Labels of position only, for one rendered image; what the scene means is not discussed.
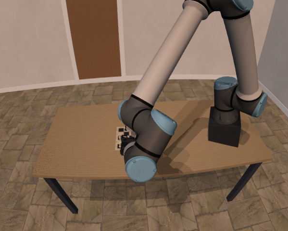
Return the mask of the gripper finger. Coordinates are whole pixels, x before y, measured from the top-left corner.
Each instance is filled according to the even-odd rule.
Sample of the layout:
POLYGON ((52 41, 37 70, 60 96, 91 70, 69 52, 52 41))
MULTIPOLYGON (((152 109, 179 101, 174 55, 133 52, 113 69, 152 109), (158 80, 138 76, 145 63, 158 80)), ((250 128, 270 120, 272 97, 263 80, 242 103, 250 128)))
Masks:
POLYGON ((131 132, 131 136, 132 137, 138 137, 137 134, 135 134, 135 132, 133 130, 131 130, 129 127, 126 127, 126 130, 130 131, 131 132))

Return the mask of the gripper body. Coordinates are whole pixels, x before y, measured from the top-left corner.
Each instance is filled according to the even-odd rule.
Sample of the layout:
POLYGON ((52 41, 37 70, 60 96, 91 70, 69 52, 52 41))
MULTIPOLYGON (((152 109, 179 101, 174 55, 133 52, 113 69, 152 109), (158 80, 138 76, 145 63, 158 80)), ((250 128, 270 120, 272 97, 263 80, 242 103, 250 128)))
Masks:
POLYGON ((138 137, 135 137, 135 138, 128 138, 127 135, 122 135, 122 142, 121 142, 121 150, 120 150, 120 154, 121 155, 124 155, 124 149, 125 147, 133 142, 133 141, 136 141, 138 137), (125 136, 125 137, 123 137, 125 136))

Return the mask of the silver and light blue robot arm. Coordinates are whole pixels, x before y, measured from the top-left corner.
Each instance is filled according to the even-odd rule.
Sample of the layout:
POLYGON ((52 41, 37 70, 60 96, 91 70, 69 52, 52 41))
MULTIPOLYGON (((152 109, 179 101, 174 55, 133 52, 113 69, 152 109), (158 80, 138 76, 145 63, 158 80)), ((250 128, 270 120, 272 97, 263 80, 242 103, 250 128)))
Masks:
POLYGON ((159 48, 129 99, 118 107, 118 117, 138 138, 124 149, 125 171, 135 182, 151 180, 157 162, 174 135, 177 123, 153 109, 178 61, 202 20, 214 11, 223 18, 237 79, 214 82, 212 119, 223 125, 238 119, 238 111, 253 117, 263 112, 267 94, 258 83, 250 10, 253 0, 185 0, 183 11, 159 48), (152 110, 153 109, 153 110, 152 110))

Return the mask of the black and tan chessboard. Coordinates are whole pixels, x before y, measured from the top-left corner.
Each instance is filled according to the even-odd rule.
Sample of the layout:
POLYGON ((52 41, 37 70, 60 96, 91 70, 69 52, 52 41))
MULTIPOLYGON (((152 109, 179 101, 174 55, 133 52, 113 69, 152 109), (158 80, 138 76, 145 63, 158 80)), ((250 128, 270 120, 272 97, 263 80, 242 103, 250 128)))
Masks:
POLYGON ((128 138, 135 138, 131 136, 131 132, 129 131, 125 131, 125 127, 117 127, 116 130, 116 143, 115 143, 115 151, 119 151, 121 148, 119 147, 119 136, 121 136, 122 139, 122 135, 127 135, 128 138))

